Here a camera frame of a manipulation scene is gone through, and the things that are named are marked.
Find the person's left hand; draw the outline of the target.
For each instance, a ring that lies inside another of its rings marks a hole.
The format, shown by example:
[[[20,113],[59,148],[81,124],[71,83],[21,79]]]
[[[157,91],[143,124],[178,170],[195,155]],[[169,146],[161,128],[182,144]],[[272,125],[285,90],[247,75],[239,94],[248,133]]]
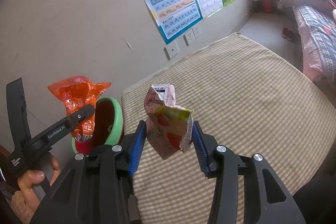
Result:
[[[18,178],[19,191],[11,199],[11,208],[22,223],[30,223],[41,201],[33,190],[46,178],[42,170],[27,170]]]

